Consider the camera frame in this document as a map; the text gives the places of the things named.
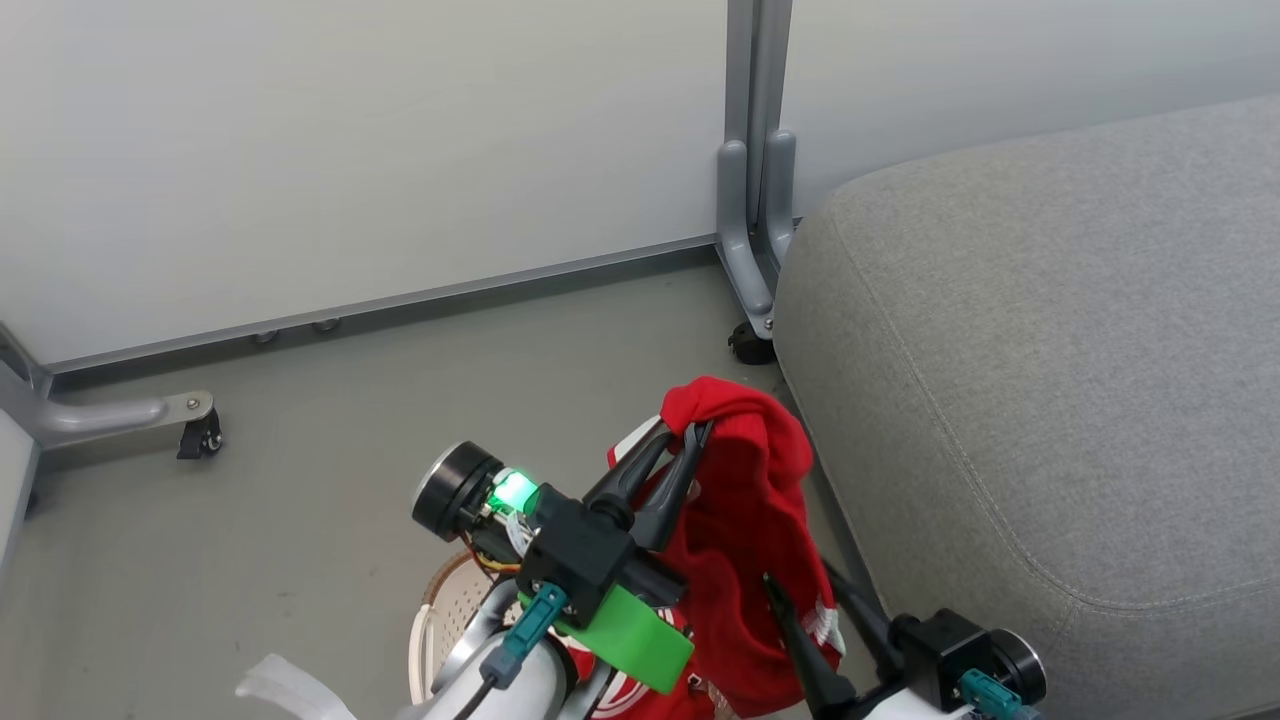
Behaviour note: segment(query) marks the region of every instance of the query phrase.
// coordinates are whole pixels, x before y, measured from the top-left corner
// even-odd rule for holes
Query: green led
[[[509,507],[512,510],[518,510],[520,512],[527,512],[525,503],[529,498],[538,492],[538,486],[534,480],[530,480],[520,470],[512,470],[502,479],[500,483],[494,486],[493,495],[489,496],[489,505],[495,510],[498,507]]]

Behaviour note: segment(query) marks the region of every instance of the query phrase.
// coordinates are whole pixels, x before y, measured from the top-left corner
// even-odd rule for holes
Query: cable
[[[480,707],[480,703],[484,702],[484,698],[489,694],[489,691],[493,689],[494,682],[495,680],[493,678],[485,678],[484,683],[480,684],[480,689],[476,691],[476,694],[471,696],[471,700],[468,700],[467,703],[462,706],[462,710],[460,710],[458,714],[453,716],[453,720],[467,720],[467,717],[471,717],[471,714],[475,712],[477,707]]]
[[[525,537],[524,520],[524,512],[512,511],[511,515],[507,515],[506,521],[507,539],[511,542],[511,547],[516,551],[516,555],[520,555],[521,557],[529,552],[529,538]]]
[[[493,573],[506,574],[506,575],[515,575],[516,573],[520,571],[518,564],[504,565],[502,562],[494,562],[493,560],[485,557],[484,555],[480,555],[480,552],[475,548],[475,546],[471,544],[470,536],[466,534],[462,536],[462,544],[467,546],[467,551],[471,552],[471,560],[475,560],[476,565],[480,566],[480,571],[484,573],[490,580],[495,580],[495,578],[490,574],[490,570]]]

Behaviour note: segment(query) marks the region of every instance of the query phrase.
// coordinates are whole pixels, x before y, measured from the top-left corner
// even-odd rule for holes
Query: floor
[[[740,316],[710,255],[521,292],[73,379],[74,401],[210,389],[227,446],[179,462],[169,432],[46,455],[0,587],[5,717],[284,719],[232,693],[268,652],[392,717],[424,585],[458,551],[410,519],[440,451],[470,438],[577,495],[675,384],[785,392],[726,348]]]

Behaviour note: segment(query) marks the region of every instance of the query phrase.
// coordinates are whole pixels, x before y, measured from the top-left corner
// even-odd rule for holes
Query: metal frame leg
[[[764,229],[769,237],[773,263],[782,268],[782,260],[791,247],[795,222],[791,215],[791,191],[796,174],[796,133],[776,129],[764,141]]]
[[[716,251],[760,340],[773,337],[773,295],[751,252],[746,231],[746,143],[721,145],[716,173]]]
[[[54,402],[45,397],[44,372],[4,325],[0,325],[0,346],[8,348],[8,361],[0,363],[0,409],[42,450],[206,418],[216,425],[214,396],[202,389],[97,405]],[[221,443],[220,438],[210,439],[214,441],[211,450]]]

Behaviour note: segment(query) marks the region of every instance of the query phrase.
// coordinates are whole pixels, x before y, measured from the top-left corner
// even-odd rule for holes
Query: white cable
[[[525,524],[522,523],[525,518],[524,512],[512,512],[507,515],[507,539],[511,541],[511,547],[516,550],[516,553],[521,557],[529,552],[529,539],[525,537]]]

